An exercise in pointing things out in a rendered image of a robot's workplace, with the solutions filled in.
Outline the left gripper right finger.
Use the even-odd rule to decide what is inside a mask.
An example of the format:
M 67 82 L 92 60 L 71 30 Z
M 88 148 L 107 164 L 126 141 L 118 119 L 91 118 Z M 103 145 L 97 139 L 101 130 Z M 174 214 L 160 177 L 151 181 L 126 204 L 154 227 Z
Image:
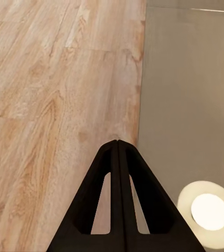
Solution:
M 126 252 L 206 252 L 137 148 L 118 140 Z M 132 177 L 150 234 L 137 229 Z

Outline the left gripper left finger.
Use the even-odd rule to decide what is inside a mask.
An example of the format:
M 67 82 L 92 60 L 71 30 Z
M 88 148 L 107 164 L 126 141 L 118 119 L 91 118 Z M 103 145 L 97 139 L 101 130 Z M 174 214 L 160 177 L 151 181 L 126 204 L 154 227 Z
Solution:
M 104 177 L 109 172 L 110 232 L 91 234 Z M 46 252 L 126 252 L 117 140 L 99 148 Z

